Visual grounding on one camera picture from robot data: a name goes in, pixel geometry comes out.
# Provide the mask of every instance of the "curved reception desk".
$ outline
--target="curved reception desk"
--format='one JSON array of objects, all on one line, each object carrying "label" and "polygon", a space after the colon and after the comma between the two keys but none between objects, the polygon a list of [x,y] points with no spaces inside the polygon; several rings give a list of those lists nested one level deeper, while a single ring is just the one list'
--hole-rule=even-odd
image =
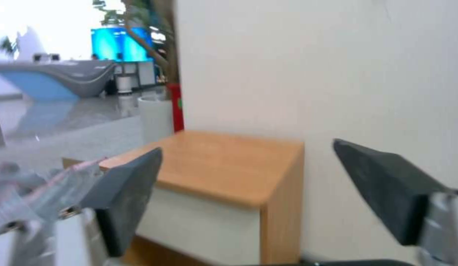
[{"label": "curved reception desk", "polygon": [[0,64],[0,75],[34,100],[97,96],[114,74],[112,60]]}]

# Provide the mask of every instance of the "wooden tabletop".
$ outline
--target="wooden tabletop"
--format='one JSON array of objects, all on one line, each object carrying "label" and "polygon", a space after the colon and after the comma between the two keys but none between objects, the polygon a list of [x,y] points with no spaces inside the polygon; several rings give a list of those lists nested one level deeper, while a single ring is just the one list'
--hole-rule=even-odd
[{"label": "wooden tabletop", "polygon": [[304,153],[299,141],[183,131],[104,160],[100,166],[124,164],[156,147],[163,149],[158,187],[250,208],[270,199]]}]

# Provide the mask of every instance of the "white planter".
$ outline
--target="white planter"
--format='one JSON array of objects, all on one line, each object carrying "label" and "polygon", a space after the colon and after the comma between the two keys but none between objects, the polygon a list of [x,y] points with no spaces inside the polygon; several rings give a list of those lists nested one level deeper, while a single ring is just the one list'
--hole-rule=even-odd
[{"label": "white planter", "polygon": [[173,135],[173,110],[171,101],[159,101],[153,96],[138,98],[145,143],[159,141]]}]

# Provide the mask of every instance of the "green leaves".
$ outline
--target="green leaves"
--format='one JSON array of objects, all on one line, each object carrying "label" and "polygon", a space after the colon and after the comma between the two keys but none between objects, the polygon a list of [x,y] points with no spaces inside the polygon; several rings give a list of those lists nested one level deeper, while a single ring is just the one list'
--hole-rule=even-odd
[{"label": "green leaves", "polygon": [[11,42],[9,37],[5,37],[0,44],[0,49],[5,51],[9,55],[13,55],[16,51],[19,50],[18,40]]}]

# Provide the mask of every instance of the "white wall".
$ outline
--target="white wall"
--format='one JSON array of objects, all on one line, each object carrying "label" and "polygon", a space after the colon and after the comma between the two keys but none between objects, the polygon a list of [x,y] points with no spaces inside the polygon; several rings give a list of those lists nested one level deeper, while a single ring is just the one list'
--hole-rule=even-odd
[{"label": "white wall", "polygon": [[331,142],[458,187],[458,0],[179,0],[177,16],[186,128],[305,141],[303,252],[414,261]]}]

